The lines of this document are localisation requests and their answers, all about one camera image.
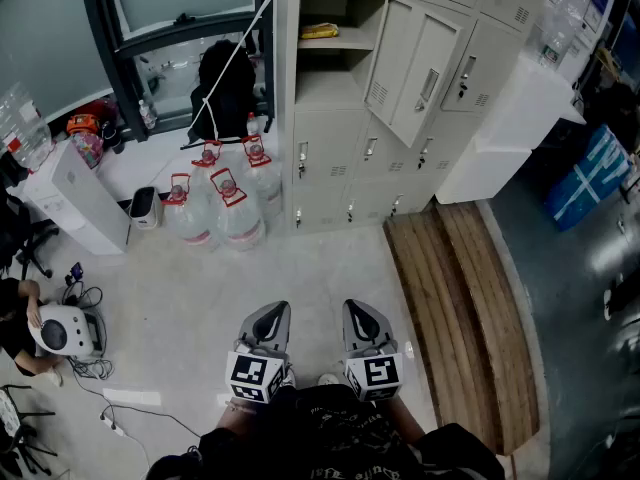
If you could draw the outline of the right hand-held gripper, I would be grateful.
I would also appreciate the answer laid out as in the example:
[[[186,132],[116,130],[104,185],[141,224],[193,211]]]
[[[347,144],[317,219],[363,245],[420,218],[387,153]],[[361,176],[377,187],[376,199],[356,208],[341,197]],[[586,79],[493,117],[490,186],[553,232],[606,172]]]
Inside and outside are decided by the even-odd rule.
[[[403,384],[402,354],[389,320],[369,304],[347,299],[342,309],[345,378],[361,402],[395,397]],[[359,344],[371,345],[361,350]]]

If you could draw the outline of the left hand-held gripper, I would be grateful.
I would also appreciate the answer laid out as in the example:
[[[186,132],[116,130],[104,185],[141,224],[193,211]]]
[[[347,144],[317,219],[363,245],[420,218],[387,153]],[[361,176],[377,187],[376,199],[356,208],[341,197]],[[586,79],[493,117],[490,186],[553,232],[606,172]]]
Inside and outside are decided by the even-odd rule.
[[[271,402],[290,366],[290,323],[291,307],[284,300],[262,306],[245,318],[227,356],[225,382],[234,397]]]

